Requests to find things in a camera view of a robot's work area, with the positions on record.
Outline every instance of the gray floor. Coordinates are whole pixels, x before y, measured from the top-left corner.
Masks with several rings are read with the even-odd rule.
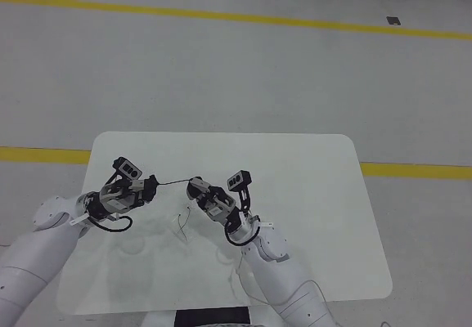
[[[130,3],[371,25],[394,15],[405,27],[472,33],[464,1]],[[472,43],[0,4],[0,146],[90,149],[106,130],[337,132],[361,161],[472,165]],[[0,163],[0,240],[28,231],[50,195],[78,194],[85,169]],[[333,302],[336,318],[472,325],[472,181],[366,186],[393,292]],[[18,326],[142,320],[65,316],[56,287]]]

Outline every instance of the white table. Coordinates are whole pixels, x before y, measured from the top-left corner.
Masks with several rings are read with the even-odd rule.
[[[345,136],[106,132],[94,141],[83,192],[99,190],[119,156],[136,164],[142,178],[154,173],[160,182],[202,176],[226,189],[232,174],[248,170],[252,212],[281,228],[329,301],[392,291],[356,151]],[[152,203],[129,214],[134,225],[127,232],[92,228],[61,274],[58,307],[80,315],[257,304],[233,271],[238,249],[188,200],[186,185],[160,186]],[[185,243],[169,222],[187,205]],[[262,297],[246,265],[241,274]]]

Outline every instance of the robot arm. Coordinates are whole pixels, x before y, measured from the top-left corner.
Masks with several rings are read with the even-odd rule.
[[[228,189],[237,191],[241,210],[221,187],[200,177],[187,187],[189,199],[215,222],[224,226],[230,244],[239,246],[259,288],[281,318],[294,327],[335,327],[335,321],[303,267],[289,255],[286,238],[270,222],[261,222],[249,210],[249,172],[239,171],[228,179]]]
[[[106,231],[125,231],[127,216],[115,217],[149,203],[159,185],[155,176],[138,180],[141,171],[125,158],[114,161],[115,174],[100,192],[72,199],[53,197],[34,216],[33,232],[20,236],[0,258],[0,327],[13,326],[26,307],[61,271],[78,239],[91,226]],[[113,230],[104,220],[127,219]]]

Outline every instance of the yellow stripe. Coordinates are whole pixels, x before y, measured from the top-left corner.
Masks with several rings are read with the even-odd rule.
[[[411,163],[361,163],[363,176],[438,179],[472,179],[470,166],[439,166]]]
[[[89,150],[31,149],[0,146],[0,161],[88,164]],[[472,180],[472,167],[407,163],[361,163],[363,176]]]
[[[88,164],[90,151],[11,148],[0,146],[0,161],[49,164]]]
[[[472,41],[472,34],[446,31],[441,32],[425,29],[404,29],[397,26],[369,26],[346,24],[336,21],[297,20],[285,17],[244,15],[227,12],[193,11],[174,8],[141,7],[114,3],[79,2],[75,0],[0,0],[0,2],[98,11],[128,12],[144,15],[189,17],[200,18],[204,20],[229,20],[255,24],[286,25],[311,29],[337,29],[341,31],[358,33],[397,34],[422,38],[448,38]]]

